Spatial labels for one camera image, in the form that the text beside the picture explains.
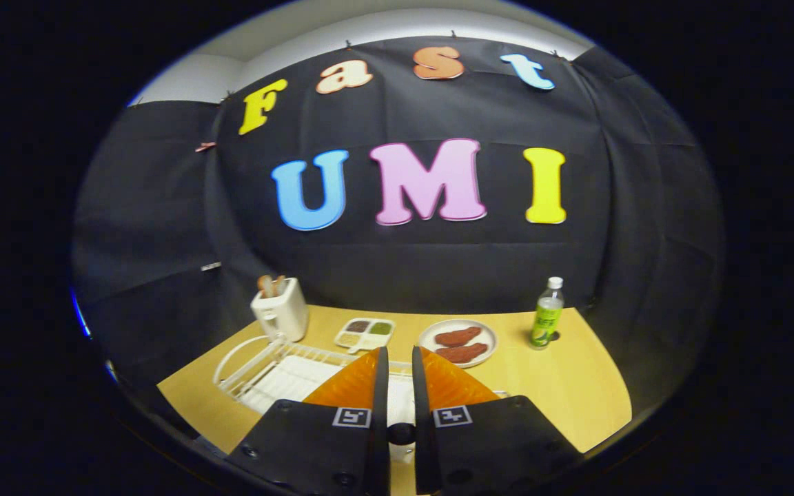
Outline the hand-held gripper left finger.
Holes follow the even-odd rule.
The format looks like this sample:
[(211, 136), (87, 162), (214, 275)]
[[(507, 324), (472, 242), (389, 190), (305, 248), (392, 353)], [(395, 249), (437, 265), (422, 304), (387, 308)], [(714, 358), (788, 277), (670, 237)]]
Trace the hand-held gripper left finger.
[(276, 401), (225, 461), (275, 495), (388, 495), (389, 354), (371, 353), (371, 406)]

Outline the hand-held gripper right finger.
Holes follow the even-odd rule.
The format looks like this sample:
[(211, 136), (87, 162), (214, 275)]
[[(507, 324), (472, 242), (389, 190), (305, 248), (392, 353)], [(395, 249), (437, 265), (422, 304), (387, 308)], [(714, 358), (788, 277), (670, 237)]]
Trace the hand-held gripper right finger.
[(583, 461), (580, 452), (523, 395), (493, 401), (454, 399), (465, 371), (416, 346), (412, 354), (416, 416), (416, 490), (432, 495), (551, 495), (556, 479)]

